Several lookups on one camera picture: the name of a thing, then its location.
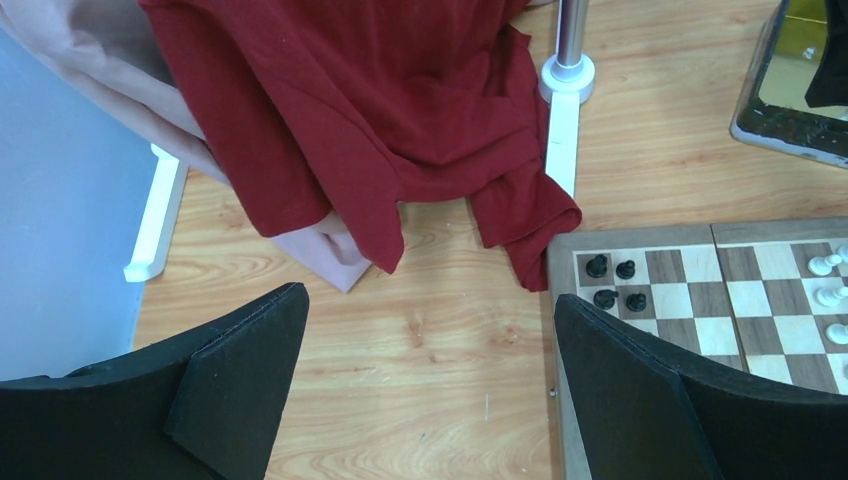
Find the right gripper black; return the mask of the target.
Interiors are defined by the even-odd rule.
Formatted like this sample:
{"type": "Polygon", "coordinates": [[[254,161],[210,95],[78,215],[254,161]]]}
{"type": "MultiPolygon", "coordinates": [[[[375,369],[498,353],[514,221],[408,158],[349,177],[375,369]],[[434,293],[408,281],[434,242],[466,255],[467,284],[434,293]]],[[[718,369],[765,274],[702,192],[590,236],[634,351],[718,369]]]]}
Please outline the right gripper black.
{"type": "Polygon", "coordinates": [[[827,35],[819,67],[806,91],[808,107],[847,105],[847,0],[824,2],[827,35]]]}

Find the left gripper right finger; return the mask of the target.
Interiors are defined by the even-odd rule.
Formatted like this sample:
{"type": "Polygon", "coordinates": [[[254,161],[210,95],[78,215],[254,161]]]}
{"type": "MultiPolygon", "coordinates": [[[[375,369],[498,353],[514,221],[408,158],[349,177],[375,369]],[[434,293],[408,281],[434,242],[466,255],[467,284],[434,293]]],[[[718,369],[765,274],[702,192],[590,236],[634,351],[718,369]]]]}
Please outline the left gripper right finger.
{"type": "Polygon", "coordinates": [[[847,399],[743,372],[573,294],[554,324],[596,479],[843,479],[847,399]]]}

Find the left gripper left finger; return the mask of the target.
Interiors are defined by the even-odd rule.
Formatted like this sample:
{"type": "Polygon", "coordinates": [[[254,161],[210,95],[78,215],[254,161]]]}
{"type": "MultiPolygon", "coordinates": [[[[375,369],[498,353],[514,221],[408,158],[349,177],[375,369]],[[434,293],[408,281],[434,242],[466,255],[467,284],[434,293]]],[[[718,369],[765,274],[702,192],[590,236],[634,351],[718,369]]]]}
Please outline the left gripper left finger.
{"type": "Polygon", "coordinates": [[[78,369],[73,479],[261,479],[309,311],[285,284],[173,337],[78,369]]]}

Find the yellow metal tin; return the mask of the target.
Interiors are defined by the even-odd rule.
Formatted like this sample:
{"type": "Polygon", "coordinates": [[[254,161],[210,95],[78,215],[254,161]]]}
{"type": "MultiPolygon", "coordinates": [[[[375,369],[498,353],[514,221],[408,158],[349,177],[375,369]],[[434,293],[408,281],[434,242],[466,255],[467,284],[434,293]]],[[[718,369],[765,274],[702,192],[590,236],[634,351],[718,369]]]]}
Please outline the yellow metal tin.
{"type": "Polygon", "coordinates": [[[781,1],[761,29],[730,124],[738,141],[847,167],[847,105],[808,107],[827,35],[825,1],[781,1]]]}

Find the white pawn chess piece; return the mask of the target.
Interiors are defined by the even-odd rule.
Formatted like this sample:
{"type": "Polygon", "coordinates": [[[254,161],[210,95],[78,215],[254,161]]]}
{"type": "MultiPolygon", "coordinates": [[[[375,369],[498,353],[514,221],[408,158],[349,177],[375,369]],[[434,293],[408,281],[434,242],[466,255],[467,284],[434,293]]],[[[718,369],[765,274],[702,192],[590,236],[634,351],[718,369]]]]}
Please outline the white pawn chess piece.
{"type": "Polygon", "coordinates": [[[824,307],[836,307],[848,297],[848,287],[822,287],[815,290],[815,302],[824,307]]]}
{"type": "Polygon", "coordinates": [[[838,254],[815,256],[807,262],[807,269],[814,276],[828,276],[842,261],[842,256],[838,254]]]}
{"type": "Polygon", "coordinates": [[[837,345],[848,344],[848,326],[846,324],[834,323],[825,329],[827,339],[837,345]]]}

